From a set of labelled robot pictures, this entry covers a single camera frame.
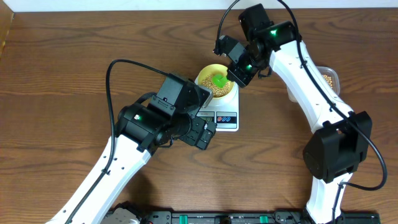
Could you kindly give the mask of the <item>green plastic measuring scoop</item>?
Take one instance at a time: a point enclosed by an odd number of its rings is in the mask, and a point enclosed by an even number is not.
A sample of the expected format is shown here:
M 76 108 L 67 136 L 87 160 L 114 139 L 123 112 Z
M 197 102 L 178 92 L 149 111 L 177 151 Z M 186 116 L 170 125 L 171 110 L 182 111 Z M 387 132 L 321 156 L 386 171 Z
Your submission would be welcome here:
M 223 89 L 229 83 L 229 80 L 222 74 L 213 75 L 211 81 L 217 88 L 220 89 Z

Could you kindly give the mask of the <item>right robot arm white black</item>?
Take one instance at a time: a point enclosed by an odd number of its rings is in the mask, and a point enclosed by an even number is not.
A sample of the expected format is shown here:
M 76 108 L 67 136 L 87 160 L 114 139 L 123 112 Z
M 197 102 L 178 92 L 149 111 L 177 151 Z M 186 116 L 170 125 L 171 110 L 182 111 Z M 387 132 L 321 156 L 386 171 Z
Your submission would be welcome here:
M 242 88 L 261 77 L 263 70 L 282 79 L 312 132 L 303 150 L 313 177 L 303 219 L 307 223 L 341 220 L 345 187 L 367 156 L 369 115 L 355 113 L 327 84 L 306 50 L 295 19 L 276 24 L 261 4 L 245 9 L 238 19 L 247 45 L 228 36 L 217 41 L 217 49 L 231 60 L 228 79 Z

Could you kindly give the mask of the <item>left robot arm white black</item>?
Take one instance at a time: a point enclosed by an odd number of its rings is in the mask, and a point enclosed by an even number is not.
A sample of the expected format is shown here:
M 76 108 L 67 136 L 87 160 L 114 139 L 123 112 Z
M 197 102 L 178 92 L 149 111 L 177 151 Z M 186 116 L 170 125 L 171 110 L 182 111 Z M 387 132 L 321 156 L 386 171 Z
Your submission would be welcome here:
M 160 147 L 179 139 L 207 149 L 216 124 L 199 118 L 212 91 L 184 77 L 169 74 L 158 93 L 124 107 L 111 137 L 82 184 L 50 223 L 100 223 L 122 189 Z

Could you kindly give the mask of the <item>yellow plastic bowl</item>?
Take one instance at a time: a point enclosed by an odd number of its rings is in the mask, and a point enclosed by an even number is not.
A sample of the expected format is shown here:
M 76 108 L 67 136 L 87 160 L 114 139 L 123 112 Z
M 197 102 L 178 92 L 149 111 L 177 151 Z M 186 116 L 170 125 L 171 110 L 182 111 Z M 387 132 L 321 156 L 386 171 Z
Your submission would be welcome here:
M 201 85 L 202 81 L 209 75 L 213 76 L 213 75 L 216 75 L 216 74 L 222 74 L 223 76 L 225 76 L 227 78 L 227 69 L 228 68 L 226 66 L 220 65 L 220 64 L 208 65 L 208 66 L 206 66 L 205 68 L 203 68 L 200 71 L 199 75 L 197 76 L 197 83 L 199 85 Z

